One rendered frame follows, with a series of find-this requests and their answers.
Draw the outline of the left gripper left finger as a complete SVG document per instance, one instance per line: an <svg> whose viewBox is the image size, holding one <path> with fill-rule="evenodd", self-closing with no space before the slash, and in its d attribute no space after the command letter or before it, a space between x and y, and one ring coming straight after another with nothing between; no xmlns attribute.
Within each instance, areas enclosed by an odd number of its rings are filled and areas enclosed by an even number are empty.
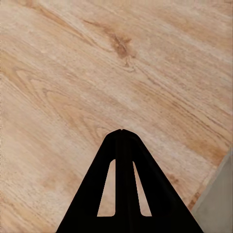
<svg viewBox="0 0 233 233"><path fill-rule="evenodd" d="M110 163L116 160L115 215L97 216ZM56 233L129 233L122 131L106 135Z"/></svg>

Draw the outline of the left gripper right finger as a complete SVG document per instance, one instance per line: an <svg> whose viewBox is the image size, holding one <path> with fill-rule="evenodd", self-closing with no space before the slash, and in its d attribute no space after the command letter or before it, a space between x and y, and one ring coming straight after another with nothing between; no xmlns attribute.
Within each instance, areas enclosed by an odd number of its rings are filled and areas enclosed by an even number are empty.
<svg viewBox="0 0 233 233"><path fill-rule="evenodd" d="M140 137L126 129L121 131L129 233L203 233ZM133 162L151 216L141 214Z"/></svg>

